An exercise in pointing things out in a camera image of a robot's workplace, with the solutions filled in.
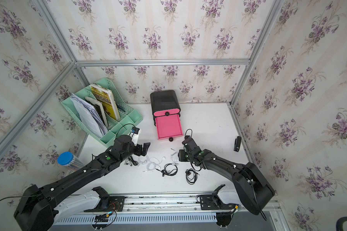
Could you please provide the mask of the white earphones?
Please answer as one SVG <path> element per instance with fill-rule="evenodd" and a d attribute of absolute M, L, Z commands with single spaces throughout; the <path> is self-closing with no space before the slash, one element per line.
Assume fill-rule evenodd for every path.
<path fill-rule="evenodd" d="M 161 171 L 161 163 L 166 159 L 166 157 L 162 157 L 161 160 L 155 158 L 155 157 L 148 157 L 147 161 L 146 161 L 146 170 L 145 172 L 150 172 L 150 171 L 154 171 L 154 170 L 158 170 Z"/>
<path fill-rule="evenodd" d="M 174 165 L 178 166 L 180 163 L 179 157 L 178 157 L 178 152 L 172 148 L 171 148 L 171 150 L 173 151 L 173 153 L 171 154 L 171 161 Z"/>
<path fill-rule="evenodd" d="M 149 162 L 149 157 L 148 156 L 140 156 L 138 158 L 138 161 L 141 165 L 145 165 Z"/>

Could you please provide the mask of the pink drawer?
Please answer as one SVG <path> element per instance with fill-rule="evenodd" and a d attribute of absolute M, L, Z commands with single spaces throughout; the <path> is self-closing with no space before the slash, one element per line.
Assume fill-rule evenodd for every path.
<path fill-rule="evenodd" d="M 178 108 L 173 108 L 173 109 L 155 111 L 155 112 L 153 113 L 153 116 L 154 116 L 154 117 L 169 116 L 169 115 L 175 115 L 175 114 L 179 114 L 179 113 L 180 113 L 180 109 L 178 109 Z"/>
<path fill-rule="evenodd" d="M 183 136 L 181 120 L 178 114 L 155 118 L 158 140 Z"/>

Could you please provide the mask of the pink top drawer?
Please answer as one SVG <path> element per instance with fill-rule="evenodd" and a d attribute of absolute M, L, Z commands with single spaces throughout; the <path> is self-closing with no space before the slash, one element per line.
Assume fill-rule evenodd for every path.
<path fill-rule="evenodd" d="M 154 117 L 169 116 L 169 115 L 175 115 L 175 114 L 179 114 L 179 113 L 180 113 L 180 109 L 178 109 L 178 108 L 173 108 L 173 109 L 155 111 L 155 112 L 153 113 L 153 116 L 154 116 Z"/>

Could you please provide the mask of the black pink drawer cabinet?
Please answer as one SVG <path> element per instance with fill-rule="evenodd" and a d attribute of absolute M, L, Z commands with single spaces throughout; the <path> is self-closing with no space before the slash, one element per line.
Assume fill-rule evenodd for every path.
<path fill-rule="evenodd" d="M 153 92 L 150 94 L 150 102 L 151 102 L 152 115 L 155 111 L 161 111 L 161 110 L 167 110 L 167 109 L 173 109 L 173 108 L 180 109 L 180 113 L 181 113 L 179 101 L 177 99 L 177 96 L 174 90 L 162 90 L 162 91 Z"/>

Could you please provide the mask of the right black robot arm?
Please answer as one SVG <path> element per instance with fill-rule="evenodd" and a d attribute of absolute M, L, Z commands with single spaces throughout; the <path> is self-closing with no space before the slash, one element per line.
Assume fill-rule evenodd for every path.
<path fill-rule="evenodd" d="M 275 196 L 275 190 L 255 164 L 231 162 L 210 150 L 201 150 L 191 136 L 186 136 L 182 144 L 184 148 L 179 150 L 179 161 L 190 162 L 230 180 L 235 186 L 241 205 L 252 214 L 260 214 Z"/>

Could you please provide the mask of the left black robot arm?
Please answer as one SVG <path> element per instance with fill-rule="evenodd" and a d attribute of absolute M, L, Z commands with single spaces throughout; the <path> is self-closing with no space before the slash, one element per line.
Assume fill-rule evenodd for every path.
<path fill-rule="evenodd" d="M 71 195 L 85 185 L 97 180 L 116 168 L 132 155 L 146 156 L 150 143 L 134 144 L 132 137 L 122 135 L 112 146 L 87 165 L 61 180 L 42 187 L 27 188 L 14 212 L 14 219 L 22 231 L 47 231 L 57 221 L 99 204 L 107 207 L 109 194 L 101 187 L 78 197 Z"/>

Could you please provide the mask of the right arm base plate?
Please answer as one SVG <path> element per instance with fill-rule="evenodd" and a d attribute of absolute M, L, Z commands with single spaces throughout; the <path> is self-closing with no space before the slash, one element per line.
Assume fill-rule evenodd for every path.
<path fill-rule="evenodd" d="M 202 194 L 197 196 L 201 210 L 232 210 L 237 204 L 224 204 L 217 196 Z"/>

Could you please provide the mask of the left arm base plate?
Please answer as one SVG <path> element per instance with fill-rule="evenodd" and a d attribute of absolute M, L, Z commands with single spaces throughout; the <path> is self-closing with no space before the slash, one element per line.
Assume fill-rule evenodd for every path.
<path fill-rule="evenodd" d="M 102 211 L 102 212 L 110 212 L 110 211 L 122 212 L 125 198 L 126 198 L 125 196 L 110 196 L 108 202 L 102 203 L 100 211 Z"/>

